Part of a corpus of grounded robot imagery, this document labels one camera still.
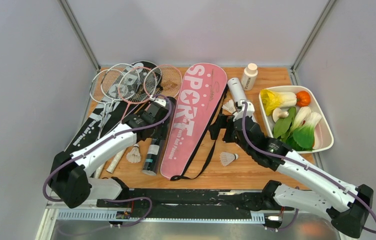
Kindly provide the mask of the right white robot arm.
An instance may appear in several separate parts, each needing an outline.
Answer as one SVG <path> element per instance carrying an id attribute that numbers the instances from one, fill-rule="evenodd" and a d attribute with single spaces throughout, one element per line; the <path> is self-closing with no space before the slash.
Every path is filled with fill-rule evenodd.
<path id="1" fill-rule="evenodd" d="M 277 138 L 266 136 L 244 101 L 235 115 L 219 114 L 210 125 L 212 137 L 225 130 L 224 141 L 237 144 L 258 165 L 289 176 L 309 190 L 290 188 L 270 180 L 262 190 L 261 202 L 267 209 L 291 207 L 324 218 L 339 232 L 354 239 L 363 231 L 376 234 L 376 213 L 372 209 L 374 190 L 340 180 L 308 162 L 291 146 Z"/>

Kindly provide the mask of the black shuttlecock tube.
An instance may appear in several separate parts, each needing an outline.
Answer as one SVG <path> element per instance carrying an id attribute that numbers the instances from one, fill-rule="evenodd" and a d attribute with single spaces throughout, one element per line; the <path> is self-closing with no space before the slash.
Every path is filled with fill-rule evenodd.
<path id="1" fill-rule="evenodd" d="M 174 97 L 169 97 L 169 100 L 172 102 L 172 113 L 162 125 L 157 127 L 156 131 L 152 135 L 147 155 L 145 157 L 144 165 L 141 170 L 142 173 L 149 176 L 157 175 L 159 166 L 164 157 L 166 143 L 169 136 L 169 129 L 173 120 L 173 112 L 175 110 L 177 102 L 177 100 Z"/>

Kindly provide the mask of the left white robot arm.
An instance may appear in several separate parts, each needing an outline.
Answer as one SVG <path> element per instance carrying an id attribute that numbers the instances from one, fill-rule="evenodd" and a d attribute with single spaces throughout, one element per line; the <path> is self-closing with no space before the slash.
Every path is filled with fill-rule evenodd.
<path id="1" fill-rule="evenodd" d="M 126 148 L 151 138 L 157 126 L 172 115 L 174 103 L 162 94 L 150 105 L 130 114 L 109 133 L 72 153 L 58 153 L 42 190 L 51 202 L 63 202 L 68 208 L 79 207 L 87 200 L 104 199 L 116 207 L 129 201 L 129 193 L 118 180 L 92 178 L 97 168 Z"/>

